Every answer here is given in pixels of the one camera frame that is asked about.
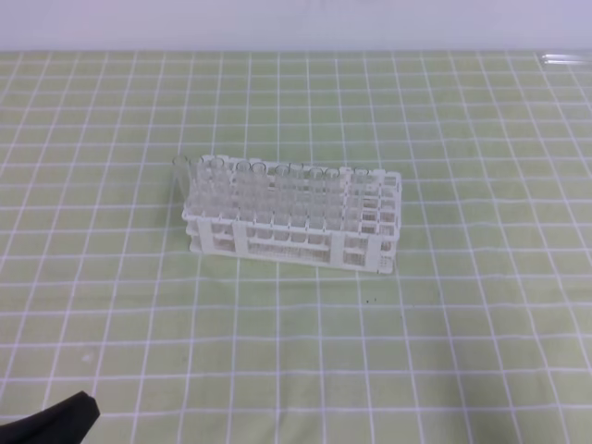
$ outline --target green grid mat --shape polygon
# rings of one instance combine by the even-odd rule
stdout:
[[[188,252],[170,160],[401,172],[392,276]],[[592,71],[530,53],[0,54],[0,423],[87,443],[592,435]]]

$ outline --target white plastic rack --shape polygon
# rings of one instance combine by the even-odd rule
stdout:
[[[260,159],[173,160],[196,253],[392,273],[401,175]]]

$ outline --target clear plastic tube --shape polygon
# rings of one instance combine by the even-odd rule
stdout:
[[[191,191],[190,164],[187,156],[180,154],[173,158],[173,174],[183,200],[186,201]]]
[[[304,200],[304,164],[290,163],[290,188],[294,202]]]
[[[370,171],[366,168],[356,167],[353,169],[353,174],[351,175],[351,185],[354,195],[359,196],[361,199],[364,198],[369,178]]]
[[[318,166],[312,167],[308,171],[308,192],[310,197],[310,205],[323,206],[325,203],[325,171]]]
[[[242,160],[236,165],[236,193],[240,208],[240,220],[253,220],[254,218],[254,200],[250,194],[252,175],[250,162]]]
[[[327,229],[341,229],[341,207],[332,206],[325,211]]]
[[[323,218],[323,207],[312,206],[309,208],[310,216],[308,227],[314,229],[323,229],[325,219]]]
[[[306,206],[297,203],[292,207],[290,224],[296,228],[306,227]],[[304,242],[306,240],[305,233],[292,233],[291,236],[295,242]]]
[[[288,212],[290,211],[291,192],[290,192],[290,167],[287,165],[278,165],[274,170],[275,173],[275,188],[276,194],[276,212],[279,207],[288,205]]]
[[[325,179],[326,210],[331,206],[341,206],[341,178],[339,170],[328,168],[323,175]]]
[[[346,231],[358,231],[360,224],[360,212],[357,208],[347,208],[345,210],[345,227]]]
[[[297,203],[292,207],[290,223],[293,227],[304,228],[306,226],[306,206]]]

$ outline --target white wall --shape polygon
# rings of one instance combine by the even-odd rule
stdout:
[[[592,46],[589,0],[5,0],[0,49]]]

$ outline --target black object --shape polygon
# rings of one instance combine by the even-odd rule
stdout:
[[[14,423],[0,425],[0,444],[81,444],[100,416],[83,391]]]

